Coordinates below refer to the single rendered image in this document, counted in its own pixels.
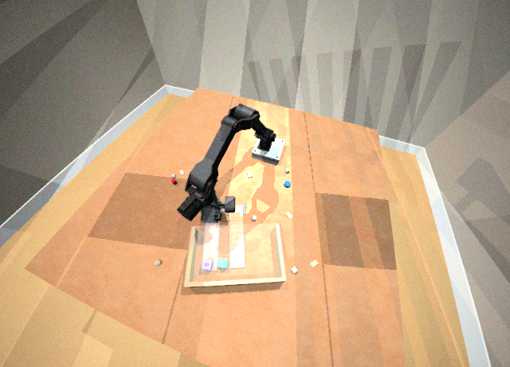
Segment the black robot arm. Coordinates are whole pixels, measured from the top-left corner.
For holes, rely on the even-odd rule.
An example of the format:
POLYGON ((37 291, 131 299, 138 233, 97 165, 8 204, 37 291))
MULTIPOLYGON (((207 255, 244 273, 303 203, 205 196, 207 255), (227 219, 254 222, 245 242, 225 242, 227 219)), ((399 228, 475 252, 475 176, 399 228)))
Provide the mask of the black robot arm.
POLYGON ((218 166, 235 134, 242 130, 254 129, 254 136, 260 139, 257 148, 261 150, 269 151, 275 142, 277 134, 266 127, 259 118, 259 111, 241 103, 229 109, 228 115, 222 118, 221 126, 204 158, 195 164, 189 174, 185 191, 190 196, 177 208, 187 220, 192 221, 202 210, 202 222, 213 224, 221 221, 219 205, 203 203, 211 202, 215 198, 214 187, 218 181, 218 166))

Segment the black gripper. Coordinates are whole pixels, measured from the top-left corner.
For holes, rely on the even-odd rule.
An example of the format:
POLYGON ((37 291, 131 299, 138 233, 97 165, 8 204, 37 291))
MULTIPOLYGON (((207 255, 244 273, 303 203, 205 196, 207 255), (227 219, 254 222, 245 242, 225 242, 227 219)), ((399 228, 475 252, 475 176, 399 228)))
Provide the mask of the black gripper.
POLYGON ((221 212, 221 209, 225 209, 225 213, 235 213, 236 199, 235 196, 226 196, 225 202, 221 202, 220 198, 217 198, 217 195, 215 194, 215 198, 211 202, 203 204, 205 205, 216 204, 219 205, 219 212, 221 212))

